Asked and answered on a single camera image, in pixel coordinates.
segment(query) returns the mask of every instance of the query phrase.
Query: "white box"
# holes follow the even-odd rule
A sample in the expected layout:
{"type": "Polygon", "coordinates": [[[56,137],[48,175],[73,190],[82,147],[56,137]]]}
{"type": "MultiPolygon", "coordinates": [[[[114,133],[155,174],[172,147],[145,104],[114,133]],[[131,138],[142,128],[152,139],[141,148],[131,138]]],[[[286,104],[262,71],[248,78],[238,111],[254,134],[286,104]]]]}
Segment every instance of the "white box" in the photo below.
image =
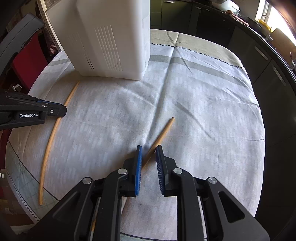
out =
{"type": "Polygon", "coordinates": [[[144,76],[150,58],[149,0],[61,0],[45,14],[81,75],[144,76]]]}

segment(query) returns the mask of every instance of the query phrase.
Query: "red chair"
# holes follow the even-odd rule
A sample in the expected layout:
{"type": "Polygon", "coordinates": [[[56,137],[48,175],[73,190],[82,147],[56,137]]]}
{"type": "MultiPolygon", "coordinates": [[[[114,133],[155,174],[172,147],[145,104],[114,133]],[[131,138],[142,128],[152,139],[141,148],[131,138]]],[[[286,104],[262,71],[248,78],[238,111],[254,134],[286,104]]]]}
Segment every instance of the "red chair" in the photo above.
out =
{"type": "Polygon", "coordinates": [[[12,61],[12,68],[23,86],[29,91],[47,64],[39,45],[38,33],[35,33],[12,61]]]}

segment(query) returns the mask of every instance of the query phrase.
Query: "chopstick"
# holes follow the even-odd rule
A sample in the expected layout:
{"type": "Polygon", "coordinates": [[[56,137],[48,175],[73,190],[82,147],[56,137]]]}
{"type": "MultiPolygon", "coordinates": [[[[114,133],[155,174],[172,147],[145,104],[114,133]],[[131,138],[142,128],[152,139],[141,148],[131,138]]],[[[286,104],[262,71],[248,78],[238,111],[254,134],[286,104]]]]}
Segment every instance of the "chopstick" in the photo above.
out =
{"type": "MultiPolygon", "coordinates": [[[[69,104],[73,94],[75,93],[78,85],[79,85],[80,81],[78,81],[76,83],[76,85],[74,86],[74,88],[72,89],[72,91],[70,92],[64,106],[67,107],[67,105],[69,104]]],[[[46,146],[46,150],[44,153],[44,157],[43,157],[43,161],[42,161],[42,167],[41,167],[41,173],[40,173],[40,180],[39,180],[39,194],[38,194],[38,203],[39,205],[43,204],[43,186],[44,186],[44,179],[45,179],[45,171],[46,171],[46,167],[47,167],[47,162],[48,162],[48,157],[49,157],[49,153],[50,153],[50,149],[52,147],[52,143],[54,141],[54,136],[56,134],[57,128],[59,126],[59,123],[61,121],[61,117],[57,118],[54,127],[52,129],[52,132],[50,134],[47,146],[46,146]]]]}
{"type": "Polygon", "coordinates": [[[142,164],[142,168],[148,163],[148,161],[150,160],[150,158],[154,154],[154,152],[156,150],[156,147],[161,144],[163,138],[165,137],[165,135],[167,134],[167,132],[172,127],[172,124],[174,123],[174,121],[175,121],[175,118],[172,117],[169,120],[169,122],[166,124],[165,128],[160,133],[159,137],[156,139],[156,141],[154,142],[154,144],[152,145],[152,147],[150,148],[150,150],[147,152],[146,156],[144,157],[143,162],[142,162],[143,163],[142,164]]]}

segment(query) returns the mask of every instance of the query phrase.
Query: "ventilation slots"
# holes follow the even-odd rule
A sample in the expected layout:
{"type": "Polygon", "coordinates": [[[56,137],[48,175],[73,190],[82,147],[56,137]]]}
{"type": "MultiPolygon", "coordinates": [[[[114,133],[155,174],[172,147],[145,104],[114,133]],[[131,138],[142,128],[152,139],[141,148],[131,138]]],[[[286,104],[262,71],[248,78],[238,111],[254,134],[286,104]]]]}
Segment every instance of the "ventilation slots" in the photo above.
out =
{"type": "Polygon", "coordinates": [[[111,26],[98,27],[95,31],[108,69],[122,71],[111,26]]]}
{"type": "Polygon", "coordinates": [[[87,61],[88,65],[89,65],[89,68],[91,70],[94,70],[94,67],[93,67],[93,65],[92,65],[92,63],[91,63],[91,61],[90,61],[90,59],[89,59],[89,57],[87,55],[87,52],[86,52],[86,50],[85,50],[85,48],[84,48],[84,46],[82,44],[79,33],[76,32],[76,33],[74,33],[72,35],[69,35],[68,36],[68,41],[70,43],[72,51],[76,51],[76,52],[78,51],[78,52],[83,53],[85,58],[86,58],[86,61],[87,61]]]}

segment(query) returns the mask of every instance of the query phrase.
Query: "white tablecloth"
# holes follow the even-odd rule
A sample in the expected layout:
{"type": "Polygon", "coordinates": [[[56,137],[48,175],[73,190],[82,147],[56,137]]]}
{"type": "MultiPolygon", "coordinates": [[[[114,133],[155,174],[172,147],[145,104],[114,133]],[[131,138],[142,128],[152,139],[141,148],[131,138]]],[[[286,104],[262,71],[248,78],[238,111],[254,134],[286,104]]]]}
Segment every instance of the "white tablecloth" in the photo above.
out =
{"type": "MultiPolygon", "coordinates": [[[[83,177],[106,177],[143,146],[145,154],[171,117],[176,121],[162,143],[164,154],[193,176],[217,177],[255,215],[265,152],[264,126],[251,82],[240,60],[209,41],[151,30],[151,57],[140,81],[82,77],[65,52],[40,74],[30,94],[64,103],[49,155],[44,205],[38,181],[55,123],[13,129],[6,167],[24,210],[40,220],[83,177]]],[[[142,170],[140,195],[127,200],[121,232],[175,240],[176,198],[161,196],[155,158],[142,170]]]]}

